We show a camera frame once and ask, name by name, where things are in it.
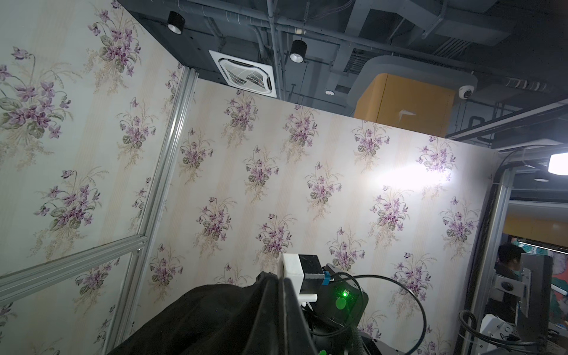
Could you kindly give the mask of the black cloth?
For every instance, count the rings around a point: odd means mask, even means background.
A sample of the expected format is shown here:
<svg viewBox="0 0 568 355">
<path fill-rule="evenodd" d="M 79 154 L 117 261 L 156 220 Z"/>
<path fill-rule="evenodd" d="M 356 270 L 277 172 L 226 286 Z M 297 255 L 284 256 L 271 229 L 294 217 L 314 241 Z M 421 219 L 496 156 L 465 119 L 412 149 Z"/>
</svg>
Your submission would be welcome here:
<svg viewBox="0 0 568 355">
<path fill-rule="evenodd" d="M 316 354 L 288 279 L 262 272 L 253 285 L 188 291 L 113 354 Z"/>
</svg>

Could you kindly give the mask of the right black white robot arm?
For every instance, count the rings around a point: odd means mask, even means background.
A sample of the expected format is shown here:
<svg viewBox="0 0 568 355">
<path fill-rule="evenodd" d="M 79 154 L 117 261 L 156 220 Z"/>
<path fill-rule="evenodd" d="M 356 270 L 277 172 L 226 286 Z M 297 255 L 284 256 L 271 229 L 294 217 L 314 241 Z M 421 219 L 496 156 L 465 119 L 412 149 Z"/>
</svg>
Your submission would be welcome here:
<svg viewBox="0 0 568 355">
<path fill-rule="evenodd" d="M 384 343 L 388 316 L 368 307 L 359 284 L 330 263 L 317 301 L 303 307 L 318 354 L 398 354 Z"/>
</svg>

